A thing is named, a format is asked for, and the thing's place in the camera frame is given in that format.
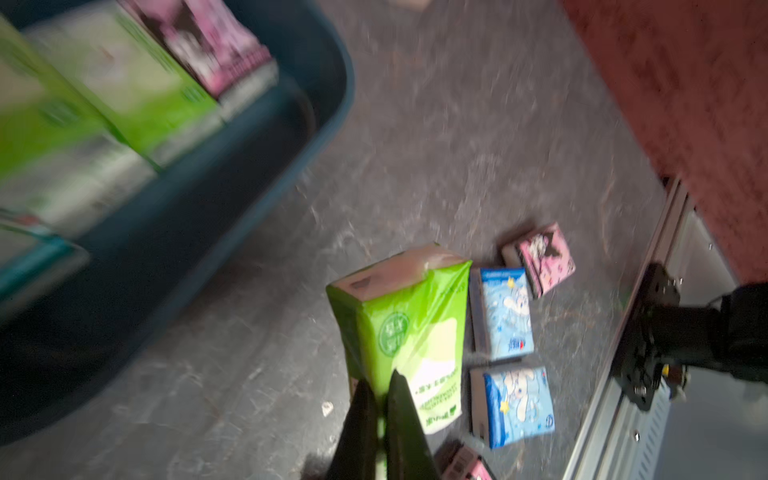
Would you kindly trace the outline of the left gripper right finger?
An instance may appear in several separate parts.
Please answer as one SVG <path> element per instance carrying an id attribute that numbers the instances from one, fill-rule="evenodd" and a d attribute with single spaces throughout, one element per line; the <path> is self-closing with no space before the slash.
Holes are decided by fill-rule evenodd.
<path id="1" fill-rule="evenodd" d="M 440 479 L 407 379 L 398 371 L 390 379 L 385 417 L 387 478 Z"/>

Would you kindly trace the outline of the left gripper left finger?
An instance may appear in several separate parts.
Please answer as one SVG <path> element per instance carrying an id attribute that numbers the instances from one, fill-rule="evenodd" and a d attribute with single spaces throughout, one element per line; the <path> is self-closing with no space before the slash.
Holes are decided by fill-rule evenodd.
<path id="1" fill-rule="evenodd" d="M 326 472 L 326 479 L 375 479 L 379 447 L 379 411 L 369 383 L 360 380 L 355 388 L 339 442 Z"/>

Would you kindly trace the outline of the green tissue pack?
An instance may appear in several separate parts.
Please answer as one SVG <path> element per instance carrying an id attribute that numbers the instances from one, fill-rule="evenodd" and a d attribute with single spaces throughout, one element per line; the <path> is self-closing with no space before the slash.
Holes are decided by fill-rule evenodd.
<path id="1" fill-rule="evenodd" d="M 379 405 L 392 373 L 407 380 L 425 434 L 462 414 L 471 260 L 432 243 L 330 283 L 349 388 L 366 381 Z"/>
<path id="2" fill-rule="evenodd" d="M 67 238 L 156 177 L 7 20 L 1 21 L 1 207 Z"/>
<path id="3" fill-rule="evenodd" d="M 27 214 L 1 211 L 1 324 L 82 270 L 90 254 Z"/>
<path id="4" fill-rule="evenodd" d="M 117 2 L 94 2 L 23 31 L 36 50 L 156 168 L 223 125 L 218 103 Z"/>

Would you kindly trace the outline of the teal storage box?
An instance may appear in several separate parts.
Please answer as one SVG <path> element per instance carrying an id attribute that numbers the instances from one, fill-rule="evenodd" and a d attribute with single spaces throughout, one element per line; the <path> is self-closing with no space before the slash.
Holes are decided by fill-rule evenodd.
<path id="1" fill-rule="evenodd" d="M 1 320 L 1 441 L 75 411 L 188 305 L 335 136 L 348 51 L 313 1 L 233 1 L 278 84 L 82 235 L 88 264 Z"/>

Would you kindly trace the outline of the pink tissue pack top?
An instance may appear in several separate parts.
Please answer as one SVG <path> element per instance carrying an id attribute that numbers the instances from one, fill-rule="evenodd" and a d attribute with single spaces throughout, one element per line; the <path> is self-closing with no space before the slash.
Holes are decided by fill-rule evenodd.
<path id="1" fill-rule="evenodd" d="M 269 49 L 222 1 L 123 1 L 147 30 L 219 104 L 229 121 L 274 87 Z"/>

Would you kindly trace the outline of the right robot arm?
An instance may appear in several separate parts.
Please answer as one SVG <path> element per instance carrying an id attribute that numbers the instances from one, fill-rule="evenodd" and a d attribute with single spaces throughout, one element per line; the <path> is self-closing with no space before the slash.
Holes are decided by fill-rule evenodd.
<path id="1" fill-rule="evenodd" d="M 717 307 L 655 306 L 645 332 L 658 363 L 767 381 L 765 283 L 742 285 L 722 296 Z"/>

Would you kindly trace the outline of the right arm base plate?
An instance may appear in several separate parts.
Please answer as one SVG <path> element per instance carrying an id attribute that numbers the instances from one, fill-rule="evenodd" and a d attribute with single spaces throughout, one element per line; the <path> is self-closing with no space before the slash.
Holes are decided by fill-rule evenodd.
<path id="1" fill-rule="evenodd" d="M 664 307 L 678 307 L 680 293 L 664 266 L 651 262 L 642 276 L 614 354 L 610 377 L 627 400 L 640 411 L 648 412 L 661 383 L 651 334 L 651 321 Z"/>

